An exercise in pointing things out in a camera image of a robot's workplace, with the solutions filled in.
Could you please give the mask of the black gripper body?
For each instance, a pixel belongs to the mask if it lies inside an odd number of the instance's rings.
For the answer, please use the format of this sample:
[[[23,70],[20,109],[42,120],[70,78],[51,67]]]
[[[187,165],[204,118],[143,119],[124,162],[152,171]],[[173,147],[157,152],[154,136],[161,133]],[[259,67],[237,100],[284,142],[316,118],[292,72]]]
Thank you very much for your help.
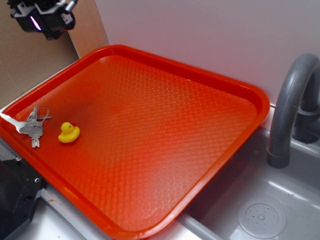
[[[76,19],[72,10],[78,2],[71,0],[8,0],[10,16],[27,33],[42,33],[57,40],[64,32],[74,29]]]

